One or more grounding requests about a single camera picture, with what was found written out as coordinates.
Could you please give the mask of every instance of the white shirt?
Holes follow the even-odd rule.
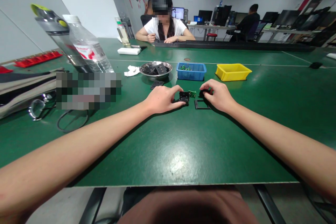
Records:
[[[187,28],[180,19],[173,18],[174,27],[175,27],[175,36],[182,36],[184,30]],[[156,17],[153,17],[147,24],[145,24],[144,28],[148,34],[155,33],[156,39],[159,39],[158,32],[159,20]]]

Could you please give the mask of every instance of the metal bowl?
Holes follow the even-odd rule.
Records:
[[[163,64],[165,67],[168,67],[169,68],[169,71],[167,73],[164,73],[164,74],[161,74],[161,75],[148,75],[144,72],[146,72],[146,70],[149,68],[149,67],[152,67],[152,66],[155,66],[155,65],[160,65],[160,64]],[[170,65],[169,63],[167,62],[162,62],[162,61],[152,61],[152,62],[148,62],[146,64],[143,64],[141,67],[140,67],[140,73],[142,73],[143,75],[145,75],[150,81],[163,81],[163,80],[166,80],[168,79],[168,76],[169,76],[169,73],[173,70],[173,66]]]

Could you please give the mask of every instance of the glasses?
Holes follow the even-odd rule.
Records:
[[[46,117],[53,108],[56,108],[56,91],[45,93],[41,95],[41,99],[35,99],[31,102],[28,109],[29,115],[33,118],[33,121],[40,121]]]

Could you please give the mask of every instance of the gray water bottle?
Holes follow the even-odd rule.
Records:
[[[78,72],[92,72],[85,60],[71,43],[69,38],[69,26],[52,10],[36,4],[31,4],[31,9],[37,16],[35,20],[51,39],[64,52],[70,63]]]

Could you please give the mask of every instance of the gray bag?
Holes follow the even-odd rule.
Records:
[[[58,68],[36,74],[0,74],[0,119],[26,109],[37,96],[56,89],[56,73],[66,72]]]

